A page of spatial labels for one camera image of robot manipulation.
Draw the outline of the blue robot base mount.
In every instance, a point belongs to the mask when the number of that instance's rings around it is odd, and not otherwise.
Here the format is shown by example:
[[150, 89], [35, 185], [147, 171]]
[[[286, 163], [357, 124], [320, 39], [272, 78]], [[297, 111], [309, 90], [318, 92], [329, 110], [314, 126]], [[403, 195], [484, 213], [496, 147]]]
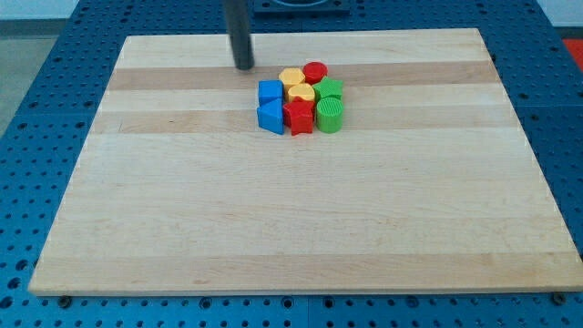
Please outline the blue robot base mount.
[[348, 14], [351, 0], [253, 0], [255, 16]]

